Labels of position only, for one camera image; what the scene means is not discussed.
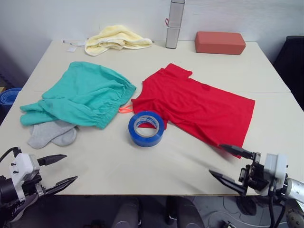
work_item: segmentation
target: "blue yoga mat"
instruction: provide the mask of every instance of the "blue yoga mat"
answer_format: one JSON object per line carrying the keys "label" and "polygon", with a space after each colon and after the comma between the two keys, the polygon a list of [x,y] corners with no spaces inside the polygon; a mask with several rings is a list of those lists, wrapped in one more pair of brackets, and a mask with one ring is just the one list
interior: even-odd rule
{"label": "blue yoga mat", "polygon": [[21,89],[22,88],[13,88],[0,93],[0,106],[4,108],[5,112],[10,110]]}

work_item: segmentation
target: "tape roll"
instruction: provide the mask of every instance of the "tape roll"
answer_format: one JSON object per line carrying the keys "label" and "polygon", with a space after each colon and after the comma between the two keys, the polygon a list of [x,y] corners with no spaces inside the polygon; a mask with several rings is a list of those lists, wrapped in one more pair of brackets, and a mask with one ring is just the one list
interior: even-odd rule
{"label": "tape roll", "polygon": [[[156,131],[152,135],[143,135],[137,128],[143,123],[152,124]],[[139,146],[150,147],[156,145],[161,139],[164,131],[162,118],[154,112],[143,111],[134,115],[129,121],[129,132],[132,140]]]}

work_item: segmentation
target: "white wall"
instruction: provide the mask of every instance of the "white wall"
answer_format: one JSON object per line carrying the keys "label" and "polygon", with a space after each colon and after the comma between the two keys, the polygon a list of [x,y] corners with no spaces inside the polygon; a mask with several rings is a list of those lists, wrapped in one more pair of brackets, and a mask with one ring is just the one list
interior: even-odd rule
{"label": "white wall", "polygon": [[[170,0],[0,0],[0,47],[28,77],[52,39],[85,39],[124,24],[166,37]],[[273,61],[285,37],[304,34],[304,0],[186,0],[180,40],[198,30],[242,33]]]}

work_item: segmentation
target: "small white label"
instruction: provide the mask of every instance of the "small white label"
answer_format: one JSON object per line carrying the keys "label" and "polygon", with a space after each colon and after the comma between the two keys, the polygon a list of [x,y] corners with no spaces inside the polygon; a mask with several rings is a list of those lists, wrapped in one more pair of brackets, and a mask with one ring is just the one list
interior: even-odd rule
{"label": "small white label", "polygon": [[77,49],[77,47],[70,47],[68,50],[66,50],[67,52],[75,52]]}

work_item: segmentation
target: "cable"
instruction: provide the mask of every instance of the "cable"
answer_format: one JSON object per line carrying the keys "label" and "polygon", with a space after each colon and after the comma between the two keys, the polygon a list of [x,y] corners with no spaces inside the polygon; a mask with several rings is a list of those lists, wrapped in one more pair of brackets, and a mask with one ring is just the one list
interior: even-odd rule
{"label": "cable", "polygon": [[235,213],[232,213],[230,210],[228,210],[227,208],[226,208],[226,206],[225,206],[225,196],[221,196],[221,197],[223,197],[223,207],[224,207],[224,209],[226,210],[226,211],[228,211],[231,215],[235,215],[235,214],[239,214],[239,219],[241,219],[241,213],[239,212],[239,211],[237,211],[237,212],[235,212]]}
{"label": "cable", "polygon": [[280,213],[279,218],[277,219],[277,221],[276,221],[276,223],[275,223],[274,228],[277,228],[277,227],[279,226],[279,222],[282,220],[284,214],[285,214],[285,206],[282,205],[281,213]]}
{"label": "cable", "polygon": [[269,204],[269,214],[270,214],[270,221],[271,221],[271,224],[270,224],[269,228],[273,228],[274,225],[275,225],[274,197],[269,196],[268,200],[269,200],[268,204]]}
{"label": "cable", "polygon": [[224,211],[218,210],[218,211],[214,211],[214,212],[210,213],[210,216],[209,216],[209,219],[208,219],[208,226],[207,226],[206,228],[210,228],[209,223],[210,223],[211,217],[212,217],[214,214],[218,214],[218,213],[222,213],[222,214],[228,215],[229,217],[233,218],[235,221],[240,222],[240,223],[242,223],[242,224],[244,224],[244,225],[247,225],[247,226],[259,227],[259,228],[263,228],[263,227],[267,227],[267,228],[268,228],[268,227],[269,227],[269,225],[267,225],[267,226],[258,226],[258,225],[249,224],[249,223],[243,222],[243,221],[241,221],[241,220],[238,220],[237,218],[233,217],[232,215],[230,215],[230,214],[228,214],[228,213],[226,213],[226,212],[224,212]]}
{"label": "cable", "polygon": [[0,162],[14,149],[18,149],[18,147],[12,147],[10,149],[8,149],[1,157],[0,157]]}

